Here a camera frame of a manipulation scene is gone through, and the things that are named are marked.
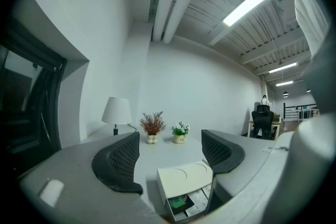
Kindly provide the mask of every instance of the white shirt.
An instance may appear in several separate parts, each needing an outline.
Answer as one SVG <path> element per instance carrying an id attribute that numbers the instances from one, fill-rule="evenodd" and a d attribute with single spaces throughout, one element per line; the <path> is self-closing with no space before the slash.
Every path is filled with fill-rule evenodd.
<path id="1" fill-rule="evenodd" d="M 265 104 L 265 105 L 268 105 L 269 106 L 269 101 L 266 99 L 266 98 L 263 98 L 261 100 L 261 104 Z"/>
<path id="2" fill-rule="evenodd" d="M 324 9 L 322 0 L 295 0 L 295 13 L 314 56 L 328 33 L 330 15 Z"/>

